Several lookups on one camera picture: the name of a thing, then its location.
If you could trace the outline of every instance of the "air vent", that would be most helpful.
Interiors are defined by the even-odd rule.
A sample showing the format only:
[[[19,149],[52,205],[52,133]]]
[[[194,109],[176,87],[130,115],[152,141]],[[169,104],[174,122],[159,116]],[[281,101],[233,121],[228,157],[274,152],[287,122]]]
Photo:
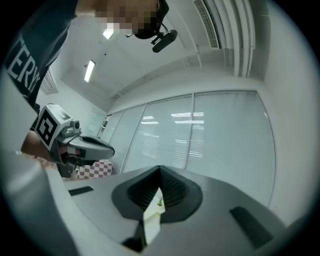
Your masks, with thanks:
[[[209,44],[212,49],[219,49],[218,38],[215,30],[214,23],[208,12],[208,9],[203,0],[193,0],[193,4],[197,9],[199,16],[205,28],[206,35],[208,36]]]

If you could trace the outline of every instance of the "red and white checkered pattern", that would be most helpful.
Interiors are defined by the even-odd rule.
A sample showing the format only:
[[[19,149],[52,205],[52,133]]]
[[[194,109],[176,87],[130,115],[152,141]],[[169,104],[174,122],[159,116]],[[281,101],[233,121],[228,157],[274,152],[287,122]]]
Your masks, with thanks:
[[[79,168],[77,179],[96,179],[111,176],[112,163],[109,160],[98,160],[93,166],[85,165]]]

